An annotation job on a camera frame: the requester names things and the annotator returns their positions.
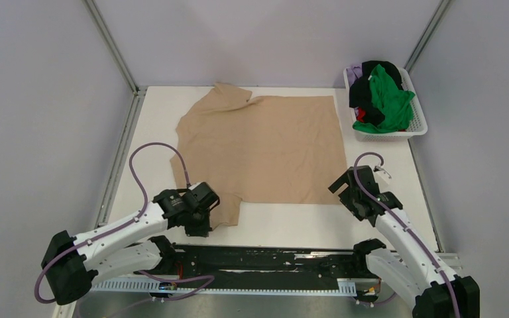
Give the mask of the beige t shirt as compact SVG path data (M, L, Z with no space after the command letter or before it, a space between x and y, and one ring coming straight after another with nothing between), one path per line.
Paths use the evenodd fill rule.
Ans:
M179 120L178 187L208 183L221 203L213 228L235 226L240 204L335 205L328 190L347 169L332 96L254 96L217 83Z

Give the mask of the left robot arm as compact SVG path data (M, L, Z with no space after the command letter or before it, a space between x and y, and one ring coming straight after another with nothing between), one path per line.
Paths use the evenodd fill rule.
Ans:
M210 213L220 198L205 182L184 189L165 189L137 212L104 227L69 235L56 233L41 262L34 296L43 280L53 297L50 302L66 305L82 298L93 286L140 270L155 268L167 274L176 267L174 248L162 232L183 227L191 237L207 237Z

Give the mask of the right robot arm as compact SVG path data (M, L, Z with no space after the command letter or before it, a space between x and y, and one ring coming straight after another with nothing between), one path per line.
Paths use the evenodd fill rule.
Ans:
M378 276L405 301L413 317L480 317L479 285L471 276L460 276L425 245L400 200L380 190L371 167L350 167L329 190L395 249L391 252L376 238L356 244L352 258L356 274Z

